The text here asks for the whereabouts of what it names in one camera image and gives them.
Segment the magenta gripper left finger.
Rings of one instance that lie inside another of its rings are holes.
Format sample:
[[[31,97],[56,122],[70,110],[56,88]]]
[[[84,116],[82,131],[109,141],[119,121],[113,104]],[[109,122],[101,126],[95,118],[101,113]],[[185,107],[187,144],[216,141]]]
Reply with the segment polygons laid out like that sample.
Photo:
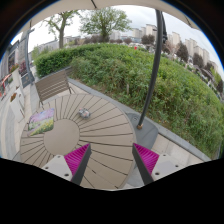
[[[91,155],[91,145],[86,144],[67,155],[56,155],[42,169],[65,180],[80,185]]]

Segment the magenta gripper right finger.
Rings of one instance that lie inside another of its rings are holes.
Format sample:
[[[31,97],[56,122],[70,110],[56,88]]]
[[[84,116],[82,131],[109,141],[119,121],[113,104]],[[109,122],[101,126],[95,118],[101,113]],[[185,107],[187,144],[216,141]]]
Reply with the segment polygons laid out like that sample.
[[[159,155],[136,143],[132,146],[132,154],[145,185],[184,168],[168,154]]]

